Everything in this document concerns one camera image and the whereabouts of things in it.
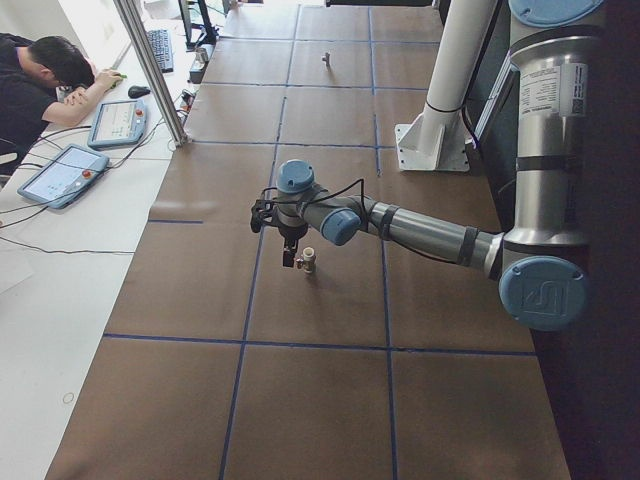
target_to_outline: dark hair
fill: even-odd
[[[91,65],[82,52],[64,37],[42,37],[29,45],[29,52],[37,62],[53,72],[64,85],[78,87],[93,85]]]

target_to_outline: black shirt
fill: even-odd
[[[42,120],[44,111],[57,101],[55,89],[39,85],[20,67],[16,48],[32,43],[0,33],[0,154],[24,156],[49,124]]]

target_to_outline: man's arm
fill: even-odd
[[[116,71],[103,70],[98,73],[95,83],[84,91],[85,101],[68,104],[54,102],[44,111],[42,119],[64,127],[75,127],[96,108],[105,93],[120,81],[122,77]]]

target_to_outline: brown work surface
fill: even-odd
[[[438,18],[231,11],[48,480],[568,478],[529,331],[495,282],[315,230],[307,275],[282,267],[277,229],[249,228],[297,158],[331,192],[362,178],[374,199],[499,230],[481,173],[398,168]]]

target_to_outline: white desk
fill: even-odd
[[[177,35],[181,24],[174,25],[175,70],[165,74],[165,81],[178,98],[182,89],[194,90],[187,83],[194,55],[184,52],[184,38]],[[118,70],[128,78],[105,101],[127,98],[131,85],[148,85],[133,48]],[[143,98],[149,132],[161,114],[153,95]],[[88,134],[88,129],[75,130],[51,140],[61,147],[86,145]],[[105,174],[77,203],[2,228],[0,237],[47,250],[135,251],[173,149],[171,135],[161,124],[147,145]],[[114,163],[129,150],[105,153]],[[35,155],[52,158],[57,152],[54,145],[41,142],[24,161],[43,164],[46,160]],[[16,193],[33,173],[16,171],[0,191],[0,212],[33,204]],[[0,221],[6,225],[39,208],[0,213]],[[0,241],[0,478],[44,478],[131,259],[132,254],[47,254]]]

